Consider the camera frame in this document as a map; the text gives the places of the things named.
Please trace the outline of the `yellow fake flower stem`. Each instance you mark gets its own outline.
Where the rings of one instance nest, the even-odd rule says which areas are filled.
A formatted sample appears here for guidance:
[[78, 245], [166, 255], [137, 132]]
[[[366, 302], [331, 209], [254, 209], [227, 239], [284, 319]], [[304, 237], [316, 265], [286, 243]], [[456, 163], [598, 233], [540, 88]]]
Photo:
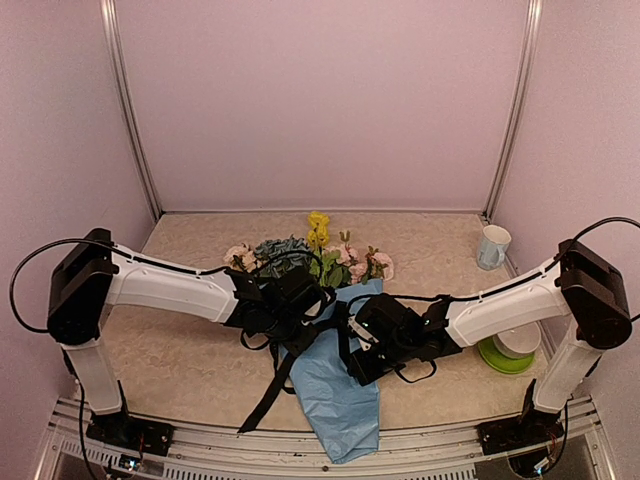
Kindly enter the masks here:
[[350, 257], [344, 244], [330, 246], [328, 215], [313, 211], [307, 217], [307, 244], [316, 259], [310, 263], [310, 273], [325, 287], [342, 288], [351, 282]]

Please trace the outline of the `pink fake rose bunch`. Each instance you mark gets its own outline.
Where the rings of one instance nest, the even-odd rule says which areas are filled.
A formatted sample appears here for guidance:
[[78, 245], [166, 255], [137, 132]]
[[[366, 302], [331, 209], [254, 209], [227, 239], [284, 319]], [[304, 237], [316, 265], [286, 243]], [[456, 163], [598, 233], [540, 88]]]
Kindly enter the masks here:
[[366, 284], [374, 279], [390, 281], [394, 278], [395, 266], [388, 254], [372, 246], [361, 254], [351, 244], [349, 230], [340, 231], [339, 238], [340, 244], [332, 253], [338, 253], [333, 266], [341, 274], [340, 286]]

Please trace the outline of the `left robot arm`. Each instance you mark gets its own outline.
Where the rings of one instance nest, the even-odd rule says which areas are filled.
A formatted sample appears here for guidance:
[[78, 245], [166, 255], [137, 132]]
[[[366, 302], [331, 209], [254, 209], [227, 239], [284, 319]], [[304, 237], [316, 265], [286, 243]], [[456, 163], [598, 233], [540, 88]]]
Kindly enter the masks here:
[[120, 246], [102, 228], [68, 243], [71, 251], [51, 275], [46, 329], [61, 346], [90, 409], [86, 436], [141, 454], [167, 455], [174, 428], [130, 413], [103, 340], [116, 312], [206, 320], [236, 329], [243, 338], [262, 336], [265, 347], [284, 348], [266, 392], [238, 429], [245, 434], [271, 409], [294, 361], [319, 336], [320, 315], [335, 299], [334, 289], [322, 286], [306, 265], [273, 277], [228, 266], [198, 270]]

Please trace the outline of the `light blue ceramic mug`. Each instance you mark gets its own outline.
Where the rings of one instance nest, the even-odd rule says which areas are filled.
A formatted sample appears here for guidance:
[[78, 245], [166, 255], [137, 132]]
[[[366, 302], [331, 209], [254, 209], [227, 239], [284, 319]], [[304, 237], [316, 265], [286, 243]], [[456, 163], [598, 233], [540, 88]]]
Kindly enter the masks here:
[[478, 267], [491, 271], [502, 266], [511, 241], [512, 237], [506, 229], [497, 225], [485, 226], [476, 252]]

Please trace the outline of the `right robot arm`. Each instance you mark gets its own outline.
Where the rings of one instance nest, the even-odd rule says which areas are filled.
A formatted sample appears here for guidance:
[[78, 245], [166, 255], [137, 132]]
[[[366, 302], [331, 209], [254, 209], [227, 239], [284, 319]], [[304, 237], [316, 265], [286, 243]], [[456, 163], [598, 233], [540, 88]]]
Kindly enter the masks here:
[[403, 305], [401, 295], [360, 299], [363, 306], [346, 322], [361, 346], [341, 358], [361, 385], [399, 372], [410, 360], [433, 363], [514, 328], [569, 319], [544, 376], [529, 384], [521, 413], [478, 425], [486, 455], [561, 437], [567, 426], [560, 416], [570, 394], [633, 328], [622, 273], [577, 240], [563, 241], [554, 258], [488, 292], [427, 298], [422, 314]]

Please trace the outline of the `black ribbon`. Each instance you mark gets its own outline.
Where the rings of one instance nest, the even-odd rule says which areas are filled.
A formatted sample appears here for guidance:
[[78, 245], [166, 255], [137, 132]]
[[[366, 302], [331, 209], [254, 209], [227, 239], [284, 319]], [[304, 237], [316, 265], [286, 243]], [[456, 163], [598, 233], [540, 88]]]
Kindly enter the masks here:
[[[313, 325], [319, 330], [319, 334], [331, 328], [338, 330], [339, 355], [345, 366], [346, 357], [351, 353], [351, 346], [353, 344], [349, 337], [347, 328], [347, 320], [349, 319], [351, 311], [352, 308], [348, 305], [346, 299], [341, 298], [329, 305], [320, 320], [313, 323]], [[287, 391], [296, 396], [290, 380], [290, 372], [295, 360], [301, 355], [295, 357], [275, 342], [271, 342], [269, 344], [269, 349], [274, 360], [274, 379], [269, 384], [263, 398], [238, 429], [240, 434], [248, 433], [257, 429], [259, 423], [271, 409], [280, 393]]]

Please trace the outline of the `blue wrapping paper sheet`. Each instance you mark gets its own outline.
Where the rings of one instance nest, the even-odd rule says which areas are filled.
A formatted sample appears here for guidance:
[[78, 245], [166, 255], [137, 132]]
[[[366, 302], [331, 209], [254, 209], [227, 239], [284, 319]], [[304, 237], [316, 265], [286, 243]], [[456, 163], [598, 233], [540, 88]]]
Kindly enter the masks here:
[[326, 455], [345, 464], [379, 448], [380, 391], [347, 373], [335, 328], [319, 334], [295, 360], [291, 372], [296, 397]]

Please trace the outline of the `blue fake rose bunch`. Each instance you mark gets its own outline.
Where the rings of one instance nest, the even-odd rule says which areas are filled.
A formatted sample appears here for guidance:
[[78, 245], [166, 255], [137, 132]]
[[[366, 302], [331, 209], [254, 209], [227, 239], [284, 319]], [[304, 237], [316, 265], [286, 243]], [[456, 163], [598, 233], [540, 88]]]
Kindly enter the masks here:
[[281, 278], [297, 267], [309, 267], [310, 249], [303, 238], [269, 239], [254, 248], [259, 277]]

